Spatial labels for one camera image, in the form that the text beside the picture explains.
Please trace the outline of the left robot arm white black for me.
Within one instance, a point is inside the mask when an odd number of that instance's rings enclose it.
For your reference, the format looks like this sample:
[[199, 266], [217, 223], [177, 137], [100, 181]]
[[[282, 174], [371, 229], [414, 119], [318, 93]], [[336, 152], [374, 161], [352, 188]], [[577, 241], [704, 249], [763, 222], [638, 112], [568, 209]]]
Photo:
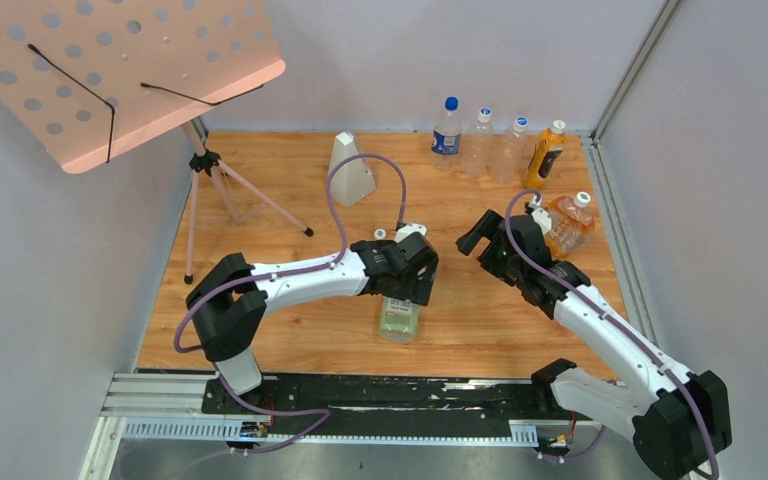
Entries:
[[214, 364], [228, 400], [243, 413], [258, 411], [266, 386], [252, 343], [262, 320], [295, 305], [332, 297], [381, 295], [428, 305], [439, 255], [425, 236], [358, 241], [333, 254], [284, 264], [224, 257], [185, 300], [197, 349]]

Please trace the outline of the white green label bottle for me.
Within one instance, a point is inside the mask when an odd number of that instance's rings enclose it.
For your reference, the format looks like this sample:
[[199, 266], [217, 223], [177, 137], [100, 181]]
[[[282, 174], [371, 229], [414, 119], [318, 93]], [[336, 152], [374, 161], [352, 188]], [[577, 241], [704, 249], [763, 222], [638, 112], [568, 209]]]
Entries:
[[379, 336], [396, 343], [413, 342], [419, 327], [420, 312], [421, 306], [418, 304], [385, 297], [380, 312]]

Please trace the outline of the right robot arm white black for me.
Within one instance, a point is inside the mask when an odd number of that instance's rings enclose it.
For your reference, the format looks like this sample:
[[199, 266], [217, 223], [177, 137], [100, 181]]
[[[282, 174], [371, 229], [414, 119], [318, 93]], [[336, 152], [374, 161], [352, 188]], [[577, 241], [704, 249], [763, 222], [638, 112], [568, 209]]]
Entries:
[[543, 237], [548, 220], [533, 208], [512, 217], [488, 210], [456, 242], [470, 255], [488, 240], [481, 267], [582, 339], [619, 377], [613, 385], [558, 359], [533, 374], [533, 408], [544, 417], [567, 410], [600, 423], [629, 440], [661, 479], [681, 479], [703, 464], [718, 476], [716, 456], [733, 443], [724, 381], [672, 359], [633, 329], [580, 269], [553, 258]]

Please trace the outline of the white bottle cap green print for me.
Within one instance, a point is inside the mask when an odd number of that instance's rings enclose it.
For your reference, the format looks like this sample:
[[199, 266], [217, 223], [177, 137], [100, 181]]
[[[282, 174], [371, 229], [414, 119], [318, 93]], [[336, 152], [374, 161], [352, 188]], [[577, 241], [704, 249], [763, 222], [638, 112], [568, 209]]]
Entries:
[[592, 197], [588, 192], [581, 191], [576, 194], [573, 201], [578, 208], [587, 208], [592, 201]]

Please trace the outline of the orange label plastic bottle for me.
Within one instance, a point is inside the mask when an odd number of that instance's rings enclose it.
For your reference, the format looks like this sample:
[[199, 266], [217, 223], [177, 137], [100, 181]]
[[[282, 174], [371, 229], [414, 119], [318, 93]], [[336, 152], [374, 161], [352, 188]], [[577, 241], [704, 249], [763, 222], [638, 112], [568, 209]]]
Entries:
[[580, 248], [595, 229], [596, 217], [590, 208], [578, 208], [574, 196], [561, 196], [547, 207], [552, 229], [544, 236], [552, 256], [564, 258]]

